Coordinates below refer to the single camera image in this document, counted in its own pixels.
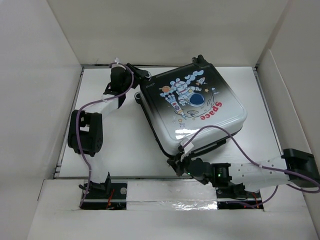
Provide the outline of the black white space suitcase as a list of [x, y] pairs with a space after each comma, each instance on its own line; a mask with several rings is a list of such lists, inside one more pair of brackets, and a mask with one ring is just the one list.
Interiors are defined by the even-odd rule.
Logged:
[[237, 134], [248, 115], [235, 92], [202, 55], [142, 81], [139, 87], [135, 101], [168, 158], [174, 158], [188, 140], [194, 154], [213, 150], [228, 134]]

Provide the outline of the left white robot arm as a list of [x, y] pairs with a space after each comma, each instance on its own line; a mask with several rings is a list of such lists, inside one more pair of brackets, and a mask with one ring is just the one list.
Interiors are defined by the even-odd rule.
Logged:
[[151, 77], [147, 70], [137, 68], [130, 63], [113, 62], [110, 65], [110, 82], [101, 99], [89, 102], [71, 113], [67, 145], [76, 154], [81, 155], [88, 167], [88, 182], [79, 186], [85, 193], [95, 192], [103, 199], [111, 194], [109, 175], [105, 181], [91, 180], [93, 168], [86, 155], [93, 158], [103, 146], [104, 118], [123, 105], [126, 93], [130, 89], [135, 89]]

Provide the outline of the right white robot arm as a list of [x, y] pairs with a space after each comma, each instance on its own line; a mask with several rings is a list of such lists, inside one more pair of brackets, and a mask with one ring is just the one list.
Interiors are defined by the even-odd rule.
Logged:
[[293, 184], [306, 193], [320, 191], [320, 173], [311, 153], [288, 148], [281, 156], [261, 162], [209, 163], [178, 154], [167, 163], [177, 176], [187, 174], [203, 185], [228, 189], [237, 197], [262, 188]]

